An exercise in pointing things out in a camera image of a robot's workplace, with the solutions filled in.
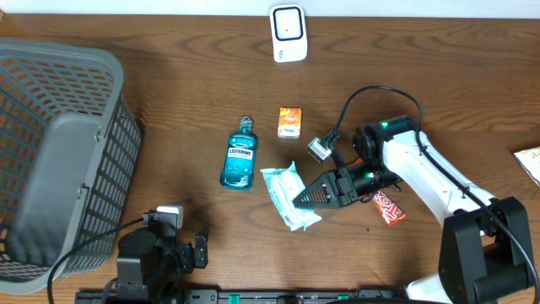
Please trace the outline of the small orange box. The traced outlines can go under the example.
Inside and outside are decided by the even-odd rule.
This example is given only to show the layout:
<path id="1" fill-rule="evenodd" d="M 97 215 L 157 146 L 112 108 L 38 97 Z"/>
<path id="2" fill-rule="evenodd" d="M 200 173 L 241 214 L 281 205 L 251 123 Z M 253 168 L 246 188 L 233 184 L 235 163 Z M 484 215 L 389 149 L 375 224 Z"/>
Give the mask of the small orange box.
<path id="1" fill-rule="evenodd" d="M 301 134 L 302 109 L 281 107 L 278 119 L 279 138 L 299 138 Z"/>

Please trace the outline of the white barcode scanner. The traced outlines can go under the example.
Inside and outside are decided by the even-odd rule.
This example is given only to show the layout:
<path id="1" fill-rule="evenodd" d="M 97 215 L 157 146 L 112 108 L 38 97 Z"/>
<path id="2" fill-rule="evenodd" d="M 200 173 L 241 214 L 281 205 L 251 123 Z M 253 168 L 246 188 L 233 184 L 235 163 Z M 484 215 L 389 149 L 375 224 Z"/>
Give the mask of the white barcode scanner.
<path id="1" fill-rule="evenodd" d="M 278 5 L 271 9 L 269 19 L 274 61 L 286 63 L 305 60 L 308 42 L 304 9 L 298 4 Z"/>

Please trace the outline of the small teal wipes pack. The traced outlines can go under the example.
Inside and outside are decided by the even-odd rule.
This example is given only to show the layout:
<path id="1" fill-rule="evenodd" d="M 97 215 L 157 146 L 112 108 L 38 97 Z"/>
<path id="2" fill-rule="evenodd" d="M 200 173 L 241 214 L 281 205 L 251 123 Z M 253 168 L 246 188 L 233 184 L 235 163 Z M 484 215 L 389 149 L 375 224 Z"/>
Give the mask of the small teal wipes pack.
<path id="1" fill-rule="evenodd" d="M 294 162 L 288 168 L 266 168 L 260 172 L 274 206 L 291 231 L 299 228 L 306 230 L 322 220 L 314 209 L 300 209 L 293 204 L 293 200 L 305 190 Z"/>

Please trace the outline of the large white wet wipes pack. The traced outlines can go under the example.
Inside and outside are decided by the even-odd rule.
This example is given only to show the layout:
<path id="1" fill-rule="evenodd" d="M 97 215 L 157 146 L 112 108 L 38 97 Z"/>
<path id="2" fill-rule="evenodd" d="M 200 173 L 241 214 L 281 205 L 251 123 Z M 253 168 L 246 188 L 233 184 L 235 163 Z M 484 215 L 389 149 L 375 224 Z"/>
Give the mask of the large white wet wipes pack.
<path id="1" fill-rule="evenodd" d="M 539 148 L 524 149 L 514 153 L 514 156 L 527 175 L 540 185 L 540 155 Z"/>

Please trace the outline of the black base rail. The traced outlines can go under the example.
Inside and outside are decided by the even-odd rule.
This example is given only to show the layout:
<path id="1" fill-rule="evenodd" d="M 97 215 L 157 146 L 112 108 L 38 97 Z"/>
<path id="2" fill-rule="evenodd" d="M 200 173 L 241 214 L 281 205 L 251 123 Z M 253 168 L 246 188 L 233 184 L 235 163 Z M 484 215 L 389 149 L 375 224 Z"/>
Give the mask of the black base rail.
<path id="1" fill-rule="evenodd" d="M 191 304 L 233 304 L 233 303 L 328 303 L 332 301 L 358 299 L 398 299 L 407 300 L 402 290 L 390 288 L 365 287 L 353 291 L 263 291 L 263 290 L 170 290 L 156 300 L 122 300 L 115 291 L 107 295 L 103 291 L 80 291 L 74 302 L 80 303 L 191 303 Z"/>

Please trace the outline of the teal Listerine mouthwash bottle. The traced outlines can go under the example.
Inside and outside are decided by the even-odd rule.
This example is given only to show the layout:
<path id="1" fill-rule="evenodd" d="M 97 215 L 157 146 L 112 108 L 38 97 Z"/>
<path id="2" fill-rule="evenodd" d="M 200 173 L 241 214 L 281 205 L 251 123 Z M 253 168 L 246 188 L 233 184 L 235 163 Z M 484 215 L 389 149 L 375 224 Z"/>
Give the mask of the teal Listerine mouthwash bottle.
<path id="1" fill-rule="evenodd" d="M 229 136 L 220 184 L 228 189 L 249 190 L 257 154 L 257 136 L 250 117 L 240 119 L 238 131 Z"/>

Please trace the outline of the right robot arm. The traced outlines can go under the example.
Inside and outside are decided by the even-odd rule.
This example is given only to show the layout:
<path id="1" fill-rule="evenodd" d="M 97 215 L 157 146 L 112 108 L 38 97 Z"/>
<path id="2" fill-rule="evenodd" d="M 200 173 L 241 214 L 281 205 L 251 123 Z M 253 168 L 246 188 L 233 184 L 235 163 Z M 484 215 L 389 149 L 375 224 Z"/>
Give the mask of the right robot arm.
<path id="1" fill-rule="evenodd" d="M 449 163 L 410 117 L 357 129 L 359 162 L 326 171 L 293 200 L 301 209 L 339 209 L 405 182 L 442 227 L 436 274 L 405 286 L 405 303 L 495 303 L 539 287 L 527 211 L 497 199 Z"/>

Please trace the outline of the grey plastic shopping basket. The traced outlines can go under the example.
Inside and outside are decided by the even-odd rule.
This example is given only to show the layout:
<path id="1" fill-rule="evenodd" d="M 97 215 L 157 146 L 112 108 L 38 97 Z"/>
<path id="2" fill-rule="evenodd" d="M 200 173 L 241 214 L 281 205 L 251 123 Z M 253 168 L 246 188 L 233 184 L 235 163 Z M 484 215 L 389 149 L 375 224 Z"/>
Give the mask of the grey plastic shopping basket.
<path id="1" fill-rule="evenodd" d="M 142 145 L 123 79 L 109 52 L 2 39 L 2 292 L 111 255 Z"/>

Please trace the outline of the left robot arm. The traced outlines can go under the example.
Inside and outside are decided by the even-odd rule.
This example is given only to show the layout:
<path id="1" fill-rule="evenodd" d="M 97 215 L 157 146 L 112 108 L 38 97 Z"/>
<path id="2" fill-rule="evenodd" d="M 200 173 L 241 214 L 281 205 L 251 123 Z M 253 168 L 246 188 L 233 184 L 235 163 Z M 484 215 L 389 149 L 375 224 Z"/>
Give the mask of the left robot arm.
<path id="1" fill-rule="evenodd" d="M 183 208 L 161 206 L 143 214 L 143 227 L 118 242 L 117 277 L 101 294 L 102 303 L 184 303 L 185 292 L 173 279 L 208 265 L 209 229 L 181 243 Z"/>

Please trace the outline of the red Top chocolate bar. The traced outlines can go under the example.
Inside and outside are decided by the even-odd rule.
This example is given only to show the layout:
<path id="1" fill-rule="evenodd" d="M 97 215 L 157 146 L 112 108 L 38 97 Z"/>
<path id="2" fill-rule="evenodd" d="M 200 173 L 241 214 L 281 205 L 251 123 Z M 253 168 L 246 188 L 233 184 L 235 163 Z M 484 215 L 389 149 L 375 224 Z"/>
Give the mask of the red Top chocolate bar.
<path id="1" fill-rule="evenodd" d="M 348 164 L 347 169 L 359 201 L 363 204 L 374 203 L 386 226 L 395 225 L 407 218 L 406 213 L 383 191 L 389 187 L 400 192 L 401 188 L 394 184 L 397 179 L 387 181 L 380 168 L 364 163 L 360 158 Z"/>

